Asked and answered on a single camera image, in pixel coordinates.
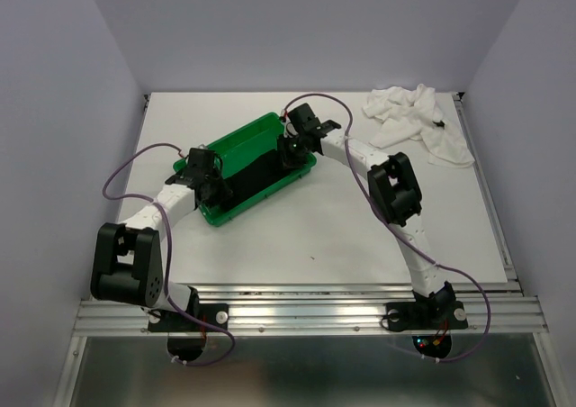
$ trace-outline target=cable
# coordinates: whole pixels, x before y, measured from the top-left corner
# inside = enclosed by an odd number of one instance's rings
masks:
[[[119,200],[123,200],[125,198],[138,198],[140,200],[144,200],[145,202],[154,204],[156,206],[156,208],[158,209],[158,211],[160,212],[160,215],[162,216],[162,222],[164,223],[164,227],[166,230],[166,274],[164,275],[163,290],[164,290],[164,295],[166,296],[168,303],[170,303],[170,305],[172,305],[172,307],[176,310],[176,312],[178,312],[182,317],[184,317],[188,321],[191,321],[192,323],[195,323],[198,326],[204,327],[206,329],[210,329],[210,330],[213,330],[213,331],[216,331],[219,333],[223,333],[223,334],[227,335],[231,341],[231,345],[230,345],[229,349],[224,354],[222,354],[220,357],[217,357],[217,358],[210,360],[208,362],[202,362],[200,364],[196,364],[194,362],[186,362],[185,360],[180,360],[178,357],[171,357],[171,358],[173,361],[175,361],[181,365],[185,365],[185,366],[208,366],[208,365],[212,365],[212,364],[215,364],[217,362],[220,362],[222,359],[227,357],[232,352],[234,347],[236,347],[236,340],[234,339],[234,335],[232,335],[228,330],[225,330],[223,328],[219,328],[218,326],[214,326],[214,325],[207,323],[205,321],[201,321],[199,319],[196,319],[195,317],[193,317],[193,315],[190,315],[185,310],[180,308],[170,297],[170,292],[168,291],[168,284],[169,284],[168,280],[170,279],[170,268],[172,266],[172,230],[170,228],[170,223],[168,221],[168,215],[167,215],[164,207],[160,203],[155,202],[153,198],[148,197],[147,195],[144,195],[144,194],[137,194],[137,193],[127,193],[127,194],[121,194],[121,195],[109,195],[108,194],[108,186],[110,185],[110,183],[134,159],[139,157],[144,152],[147,152],[148,150],[151,150],[154,148],[160,148],[160,147],[167,147],[167,148],[175,149],[178,151],[178,154],[180,155],[180,157],[182,157],[182,150],[180,148],[178,148],[177,146],[175,146],[174,144],[171,144],[171,143],[151,144],[151,145],[147,146],[146,148],[141,149],[138,152],[136,152],[132,157],[130,157],[127,161],[125,161],[118,168],[116,168],[116,170],[114,170],[114,172],[110,175],[110,177],[108,177],[108,179],[104,183],[104,186],[102,188],[102,195],[106,200],[112,200],[112,201],[119,201]]]
[[[401,236],[401,234],[399,232],[397,232],[395,229],[393,229],[388,224],[388,222],[386,222],[386,220],[382,217],[382,215],[380,214],[380,211],[378,210],[378,206],[376,206],[376,203],[373,202],[372,199],[370,198],[370,195],[368,194],[368,192],[366,191],[366,188],[362,184],[362,181],[360,180],[360,176],[358,175],[358,172],[356,171],[356,169],[354,167],[354,163],[352,162],[352,155],[350,154],[350,148],[348,147],[348,137],[350,134],[350,130],[352,129],[352,124],[354,123],[354,115],[352,114],[352,111],[350,110],[350,108],[343,101],[336,98],[335,96],[327,95],[327,94],[321,94],[321,93],[309,93],[309,94],[296,96],[294,99],[292,99],[292,101],[290,101],[284,107],[284,111],[285,111],[284,116],[287,114],[288,109],[290,108],[290,106],[292,104],[294,104],[297,101],[300,101],[302,98],[307,98],[307,97],[311,97],[311,96],[318,96],[321,98],[330,99],[330,100],[342,105],[342,107],[344,107],[344,109],[346,110],[346,112],[348,114],[348,118],[349,118],[348,125],[344,131],[344,149],[346,151],[346,159],[348,160],[348,165],[350,166],[350,171],[352,172],[352,176],[354,177],[354,180],[358,184],[360,191],[362,191],[364,198],[370,204],[370,207],[372,208],[372,212],[374,213],[374,215],[376,216],[378,221],[380,221],[382,224],[384,224],[386,229],[388,229],[388,231],[390,233],[392,233],[392,235],[394,235],[394,237],[397,240],[399,240],[404,245],[406,245],[408,248],[410,248],[412,251],[414,251],[416,254],[418,254],[419,256],[424,258],[431,265],[440,267],[441,269],[444,269],[448,272],[454,272],[454,273],[461,275],[461,276],[464,276],[465,278],[470,280],[470,282],[472,282],[474,284],[474,286],[478,289],[478,291],[482,295],[482,298],[484,299],[484,302],[486,303],[486,327],[484,328],[484,332],[482,333],[480,340],[476,343],[476,345],[474,347],[472,347],[470,350],[462,353],[461,355],[457,355],[455,357],[449,357],[449,358],[445,358],[445,359],[440,359],[439,362],[450,363],[450,362],[456,362],[458,360],[464,359],[465,357],[469,357],[472,353],[474,353],[484,343],[484,341],[486,340],[486,337],[488,336],[488,333],[490,332],[490,326],[491,326],[491,321],[492,321],[492,310],[491,310],[491,306],[490,306],[490,300],[488,299],[488,295],[486,295],[486,292],[484,291],[482,286],[474,278],[472,278],[470,275],[465,273],[463,270],[456,269],[455,267],[444,266],[444,265],[441,265],[440,263],[436,262],[432,257],[428,256],[426,253],[422,252],[420,249],[418,249],[417,247],[412,245],[410,242],[408,242],[406,239],[404,239]]]

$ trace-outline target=robotic arm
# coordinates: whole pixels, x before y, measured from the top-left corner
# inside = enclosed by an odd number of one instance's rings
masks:
[[[301,167],[310,152],[333,158],[349,167],[345,133],[336,122],[320,123],[308,104],[287,114],[296,134],[280,135],[277,151],[282,168]],[[367,182],[371,200],[391,228],[407,242],[429,253],[421,221],[422,193],[410,161],[403,153],[390,156],[349,138],[355,170]],[[190,149],[186,165],[171,176],[155,199],[174,227],[198,204],[215,205],[232,195],[222,178],[218,155],[209,149]],[[96,299],[132,303],[149,309],[173,311],[164,296],[160,242],[166,235],[162,216],[154,204],[119,224],[106,223],[98,232],[91,292]],[[415,301],[387,303],[382,326],[387,330],[435,330],[447,321],[451,330],[466,329],[464,306],[440,269],[399,240],[406,260]],[[133,256],[133,262],[118,257]],[[197,291],[169,283],[171,298],[196,317],[201,307]]]

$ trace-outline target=white cloth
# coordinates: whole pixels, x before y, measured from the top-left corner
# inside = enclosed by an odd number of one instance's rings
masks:
[[[382,122],[370,144],[385,149],[407,139],[423,140],[430,152],[428,162],[444,167],[469,167],[474,158],[456,123],[436,103],[435,89],[418,85],[416,90],[390,87],[373,90],[364,113]]]

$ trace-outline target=black fabric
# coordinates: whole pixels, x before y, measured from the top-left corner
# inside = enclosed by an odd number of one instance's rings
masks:
[[[220,208],[227,212],[284,179],[290,173],[290,169],[283,167],[280,152],[276,149],[270,150],[235,175],[224,179],[226,185],[232,190],[232,197],[221,203]]]

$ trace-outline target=gray floor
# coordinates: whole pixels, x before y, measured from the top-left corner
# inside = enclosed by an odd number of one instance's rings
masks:
[[[454,351],[477,339],[454,339]],[[394,340],[410,347],[408,338]],[[221,347],[225,342],[217,341]],[[529,334],[490,335],[478,354],[450,365],[405,355],[387,342],[376,337],[240,339],[224,363],[184,368],[170,363],[165,339],[90,339],[72,405],[554,405]]]

